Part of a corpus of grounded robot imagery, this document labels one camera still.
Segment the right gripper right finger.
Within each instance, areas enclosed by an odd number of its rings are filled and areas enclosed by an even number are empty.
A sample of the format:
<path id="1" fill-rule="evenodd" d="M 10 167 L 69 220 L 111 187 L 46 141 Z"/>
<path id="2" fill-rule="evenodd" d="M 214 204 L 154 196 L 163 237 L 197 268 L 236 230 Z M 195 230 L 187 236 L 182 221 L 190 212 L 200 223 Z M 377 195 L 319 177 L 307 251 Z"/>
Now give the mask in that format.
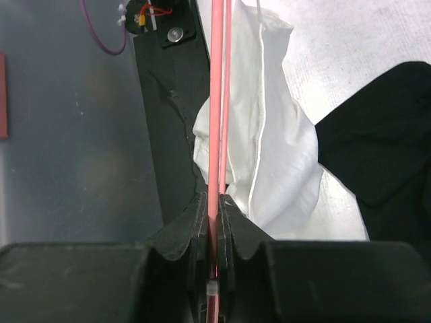
<path id="1" fill-rule="evenodd" d="M 228 195 L 220 195 L 218 226 L 218 260 L 233 256 L 251 259 L 260 245 L 275 240 L 248 219 Z"/>

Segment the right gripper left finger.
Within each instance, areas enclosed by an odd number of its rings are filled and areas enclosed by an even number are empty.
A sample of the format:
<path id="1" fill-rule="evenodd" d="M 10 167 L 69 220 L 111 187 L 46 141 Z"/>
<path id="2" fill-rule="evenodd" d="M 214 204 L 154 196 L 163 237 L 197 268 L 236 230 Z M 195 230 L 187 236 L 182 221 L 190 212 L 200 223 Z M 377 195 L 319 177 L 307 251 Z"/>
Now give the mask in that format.
<path id="1" fill-rule="evenodd" d="M 208 222 L 207 193 L 201 192 L 178 217 L 147 239 L 145 245 L 162 258 L 176 261 L 194 243 L 197 243 L 198 252 L 206 247 Z"/>

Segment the white tank top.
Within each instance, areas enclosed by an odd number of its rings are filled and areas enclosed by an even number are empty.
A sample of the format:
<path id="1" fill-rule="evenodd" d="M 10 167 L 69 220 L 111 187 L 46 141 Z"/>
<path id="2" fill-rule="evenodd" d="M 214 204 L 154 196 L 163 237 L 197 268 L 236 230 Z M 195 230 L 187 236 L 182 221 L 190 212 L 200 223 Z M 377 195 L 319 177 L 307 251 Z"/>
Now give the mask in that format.
<path id="1" fill-rule="evenodd" d="M 367 240 L 356 207 L 335 210 L 316 129 L 291 97 L 292 26 L 259 3 L 232 8 L 227 194 L 277 240 Z"/>

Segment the pink wire hanger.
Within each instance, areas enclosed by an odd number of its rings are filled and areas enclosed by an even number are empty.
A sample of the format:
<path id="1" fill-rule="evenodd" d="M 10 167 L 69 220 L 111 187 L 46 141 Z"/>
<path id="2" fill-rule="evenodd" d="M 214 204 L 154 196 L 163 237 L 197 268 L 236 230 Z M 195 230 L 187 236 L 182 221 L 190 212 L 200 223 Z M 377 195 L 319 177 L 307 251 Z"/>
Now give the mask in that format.
<path id="1" fill-rule="evenodd" d="M 209 281 L 207 283 L 207 322 L 219 318 L 217 216 L 220 194 L 226 189 L 226 160 L 230 105 L 230 63 L 232 2 L 211 2 L 211 52 L 209 95 Z"/>

